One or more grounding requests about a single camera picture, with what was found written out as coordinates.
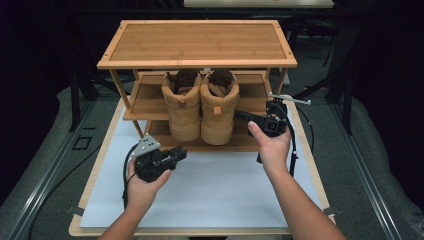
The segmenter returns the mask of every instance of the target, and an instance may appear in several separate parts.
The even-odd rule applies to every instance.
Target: suede boot
[[[169,130],[177,141],[191,141],[200,136],[201,81],[196,69],[183,69],[175,76],[165,74],[162,93],[168,106]]]
[[[228,143],[233,133],[234,111],[239,99],[237,79],[230,71],[217,69],[203,78],[200,95],[202,139],[212,145]]]

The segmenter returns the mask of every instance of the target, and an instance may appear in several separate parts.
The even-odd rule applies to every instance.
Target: wooden shelf leg
[[[138,132],[138,135],[140,136],[140,139],[143,139],[144,134],[143,134],[143,131],[140,128],[140,125],[138,124],[137,121],[132,121],[132,122],[134,124],[135,129],[137,129],[137,132]]]
[[[122,82],[121,79],[119,78],[119,74],[115,69],[110,69],[109,70],[110,75],[112,75],[113,81],[116,84],[116,88],[118,88],[118,92],[121,95],[122,101],[124,102],[124,105],[127,109],[131,109],[131,104],[128,101],[128,97],[127,94],[124,90],[124,86],[122,86]]]
[[[281,69],[281,74],[280,74],[280,82],[278,83],[277,89],[274,92],[274,94],[280,95],[281,90],[283,88],[284,78],[286,77],[286,74],[287,74],[287,68],[282,68]]]
[[[138,82],[140,80],[140,76],[138,75],[137,69],[133,69],[132,71],[133,71],[135,82]]]
[[[271,74],[271,68],[267,68],[265,71],[265,80],[269,82],[269,75]]]

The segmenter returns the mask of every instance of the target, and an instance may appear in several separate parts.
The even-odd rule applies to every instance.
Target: finger
[[[252,133],[253,137],[256,139],[256,141],[258,141],[258,144],[260,146],[265,145],[265,142],[269,138],[264,132],[262,132],[259,126],[253,121],[250,121],[247,126],[249,127],[249,131]]]
[[[161,188],[165,183],[168,181],[169,177],[171,176],[171,170],[166,170],[163,172],[158,179],[156,179],[153,184],[157,189]]]

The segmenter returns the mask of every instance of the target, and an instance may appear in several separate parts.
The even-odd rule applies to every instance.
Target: shoe rack top shelf
[[[294,68],[276,20],[123,20],[99,69]]]
[[[129,102],[131,108],[124,113],[125,120],[168,120],[168,108],[162,94],[165,71],[138,72]],[[240,88],[237,109],[254,114],[265,114],[265,102],[270,85],[266,83],[266,71],[232,71]]]

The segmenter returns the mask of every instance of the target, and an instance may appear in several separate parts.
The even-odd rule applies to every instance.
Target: dark background
[[[407,196],[424,209],[423,90],[424,3],[382,1],[375,6],[340,1],[337,11],[359,13],[374,7],[378,27],[356,63],[353,95],[369,111],[387,149],[390,169]],[[249,18],[252,11],[184,9],[182,1],[29,1],[0,3],[2,89],[1,197],[7,198],[53,125],[56,95],[77,82],[85,95],[101,79],[96,64],[122,19]],[[273,14],[286,10],[261,9]],[[334,20],[332,12],[304,12]],[[358,31],[350,19],[344,31]],[[334,50],[331,69],[346,64],[349,41]],[[338,79],[343,85],[345,79]]]

